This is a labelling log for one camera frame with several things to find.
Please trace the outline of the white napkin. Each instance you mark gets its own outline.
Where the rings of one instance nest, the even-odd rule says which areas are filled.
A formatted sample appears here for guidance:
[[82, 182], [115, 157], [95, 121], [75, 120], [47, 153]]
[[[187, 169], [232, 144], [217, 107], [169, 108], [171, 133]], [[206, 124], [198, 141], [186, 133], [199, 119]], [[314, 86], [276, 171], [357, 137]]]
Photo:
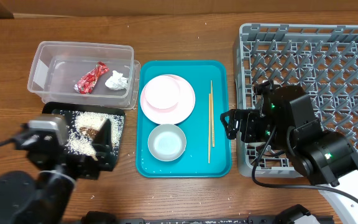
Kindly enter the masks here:
[[114, 91], [127, 89], [128, 78], [124, 77], [122, 73], [113, 70], [112, 75], [106, 80], [105, 86]]

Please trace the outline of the pink large plate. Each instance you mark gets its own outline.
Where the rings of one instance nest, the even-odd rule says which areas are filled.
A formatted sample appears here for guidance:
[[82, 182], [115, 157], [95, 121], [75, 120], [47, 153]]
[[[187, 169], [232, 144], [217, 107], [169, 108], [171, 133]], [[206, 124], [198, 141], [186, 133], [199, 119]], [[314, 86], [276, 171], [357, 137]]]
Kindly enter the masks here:
[[160, 110], [152, 107], [145, 99], [145, 86], [140, 94], [140, 107], [146, 117], [157, 124], [178, 124], [189, 117], [192, 113], [196, 96], [193, 87], [184, 78], [178, 75], [165, 74], [174, 78], [180, 86], [180, 97], [178, 103], [169, 109]]

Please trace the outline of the red snack wrapper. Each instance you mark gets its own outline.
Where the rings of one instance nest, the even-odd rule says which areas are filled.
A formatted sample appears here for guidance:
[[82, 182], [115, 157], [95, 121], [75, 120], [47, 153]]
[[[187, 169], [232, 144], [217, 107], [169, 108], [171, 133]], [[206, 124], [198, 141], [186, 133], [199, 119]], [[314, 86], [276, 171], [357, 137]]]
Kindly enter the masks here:
[[90, 94], [99, 78], [107, 73], [109, 68], [102, 62], [98, 62], [92, 71], [80, 78], [74, 85], [74, 90], [80, 94]]

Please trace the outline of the rice and food leftovers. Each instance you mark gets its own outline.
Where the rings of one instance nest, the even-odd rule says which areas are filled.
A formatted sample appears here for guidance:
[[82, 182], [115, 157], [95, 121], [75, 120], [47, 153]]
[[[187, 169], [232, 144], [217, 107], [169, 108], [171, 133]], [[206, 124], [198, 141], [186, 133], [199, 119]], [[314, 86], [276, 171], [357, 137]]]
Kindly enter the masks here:
[[70, 110], [58, 110], [56, 114], [63, 115], [68, 120], [66, 149], [68, 153], [74, 155], [96, 155], [91, 143], [104, 122], [109, 119], [111, 121], [112, 154], [114, 157], [118, 157], [124, 127], [123, 115]]

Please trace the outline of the wooden chopstick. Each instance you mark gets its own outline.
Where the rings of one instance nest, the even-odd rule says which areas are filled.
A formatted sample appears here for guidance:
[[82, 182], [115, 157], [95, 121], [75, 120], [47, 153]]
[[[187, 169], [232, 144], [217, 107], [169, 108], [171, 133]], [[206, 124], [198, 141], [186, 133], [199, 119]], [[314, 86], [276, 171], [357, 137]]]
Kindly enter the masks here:
[[211, 161], [211, 94], [208, 95], [208, 164]]
[[214, 97], [213, 97], [213, 81], [210, 83], [211, 87], [211, 137], [212, 137], [212, 147], [215, 147], [215, 131], [214, 131]]

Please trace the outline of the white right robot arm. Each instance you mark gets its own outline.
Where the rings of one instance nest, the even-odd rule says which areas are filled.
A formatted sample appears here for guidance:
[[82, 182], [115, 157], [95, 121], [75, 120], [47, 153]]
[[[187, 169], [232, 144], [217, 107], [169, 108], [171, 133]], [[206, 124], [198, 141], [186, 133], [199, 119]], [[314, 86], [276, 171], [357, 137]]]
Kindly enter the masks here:
[[[261, 143], [251, 178], [272, 189], [318, 190], [343, 223], [358, 223], [358, 153], [345, 135], [323, 130], [309, 94], [297, 85], [256, 84], [262, 97], [259, 109], [229, 110], [220, 115], [228, 139]], [[308, 185], [268, 184], [256, 179], [267, 148], [286, 155]]]

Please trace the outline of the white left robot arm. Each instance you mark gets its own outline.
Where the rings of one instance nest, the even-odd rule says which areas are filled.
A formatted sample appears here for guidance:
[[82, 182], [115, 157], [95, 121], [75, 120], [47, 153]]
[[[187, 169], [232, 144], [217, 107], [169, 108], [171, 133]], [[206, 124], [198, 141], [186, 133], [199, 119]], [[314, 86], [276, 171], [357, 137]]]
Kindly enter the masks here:
[[95, 154], [66, 152], [68, 128], [63, 116], [47, 114], [22, 125], [15, 136], [0, 141], [27, 151], [39, 169], [33, 179], [23, 171], [0, 176], [0, 223], [60, 223], [78, 179], [93, 179], [116, 165], [111, 122], [105, 121], [91, 142]]

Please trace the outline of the grey bowl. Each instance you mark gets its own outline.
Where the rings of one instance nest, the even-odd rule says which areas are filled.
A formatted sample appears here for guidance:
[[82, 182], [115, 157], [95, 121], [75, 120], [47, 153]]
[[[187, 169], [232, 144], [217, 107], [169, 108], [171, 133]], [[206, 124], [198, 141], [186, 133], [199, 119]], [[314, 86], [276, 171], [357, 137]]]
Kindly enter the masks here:
[[186, 136], [174, 124], [161, 124], [151, 131], [147, 145], [154, 158], [163, 162], [171, 162], [184, 153]]

